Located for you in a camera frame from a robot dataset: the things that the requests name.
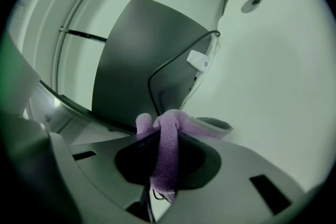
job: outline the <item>folded towel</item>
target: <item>folded towel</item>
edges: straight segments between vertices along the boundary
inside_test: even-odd
[[[161,130],[156,167],[151,175],[151,187],[172,202],[179,171],[178,132],[203,135],[222,139],[233,128],[226,122],[214,118],[191,118],[177,109],[169,110],[159,116],[154,124],[149,114],[141,114],[136,119],[137,137]]]

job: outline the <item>black slot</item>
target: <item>black slot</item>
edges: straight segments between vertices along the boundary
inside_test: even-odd
[[[75,161],[78,161],[80,159],[85,159],[85,158],[92,157],[95,155],[96,153],[94,151],[85,151],[85,152],[81,152],[81,153],[73,155],[73,158],[75,159]]]
[[[274,215],[291,205],[291,201],[265,175],[251,177],[250,181]]]

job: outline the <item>metal rod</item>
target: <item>metal rod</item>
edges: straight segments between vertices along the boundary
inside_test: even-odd
[[[106,41],[107,41],[107,38],[104,38],[104,37],[99,37],[99,36],[95,36],[95,35],[84,33],[84,32],[80,32],[80,31],[70,30],[70,29],[66,29],[66,28],[63,28],[63,27],[61,27],[59,29],[59,31],[67,33],[67,34],[71,34],[71,35],[75,35],[75,36],[91,39],[91,40],[94,40],[94,41],[98,41],[98,42],[103,43],[103,44],[105,44]]]

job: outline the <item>round hole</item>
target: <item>round hole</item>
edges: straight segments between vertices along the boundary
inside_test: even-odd
[[[262,0],[248,0],[245,4],[241,7],[242,13],[249,13],[254,11],[257,7],[260,6]]]

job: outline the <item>cable clip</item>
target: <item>cable clip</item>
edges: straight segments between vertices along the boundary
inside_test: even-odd
[[[196,50],[191,50],[187,62],[200,72],[205,72],[209,66],[209,57]]]

